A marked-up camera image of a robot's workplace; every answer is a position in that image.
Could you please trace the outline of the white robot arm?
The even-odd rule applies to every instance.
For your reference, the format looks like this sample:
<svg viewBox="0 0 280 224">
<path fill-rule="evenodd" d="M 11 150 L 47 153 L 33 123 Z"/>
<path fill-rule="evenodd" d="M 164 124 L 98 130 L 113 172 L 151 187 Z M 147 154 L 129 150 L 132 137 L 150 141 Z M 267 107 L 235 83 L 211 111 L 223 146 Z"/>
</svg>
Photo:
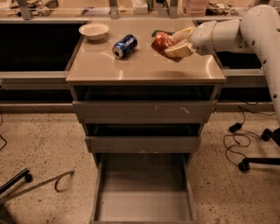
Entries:
<svg viewBox="0 0 280 224">
<path fill-rule="evenodd" d="M 209 21 L 172 35 L 177 43 L 164 55 L 184 58 L 192 53 L 254 53 L 262 65 L 269 94 L 280 121 L 280 15 L 270 5 L 248 10 L 240 19 Z"/>
</svg>

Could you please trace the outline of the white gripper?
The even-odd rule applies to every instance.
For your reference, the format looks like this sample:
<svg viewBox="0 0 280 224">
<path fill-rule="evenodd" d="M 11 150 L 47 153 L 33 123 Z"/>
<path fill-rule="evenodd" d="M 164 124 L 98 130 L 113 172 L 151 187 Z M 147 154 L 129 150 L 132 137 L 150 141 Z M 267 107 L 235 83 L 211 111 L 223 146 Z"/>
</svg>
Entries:
<svg viewBox="0 0 280 224">
<path fill-rule="evenodd" d="M 216 53 L 214 49 L 214 27 L 216 24 L 216 21 L 204 22 L 196 28 L 190 26 L 173 33 L 172 36 L 180 42 L 165 49 L 165 55 L 169 58 L 184 58 L 191 56 L 195 50 L 199 55 Z"/>
</svg>

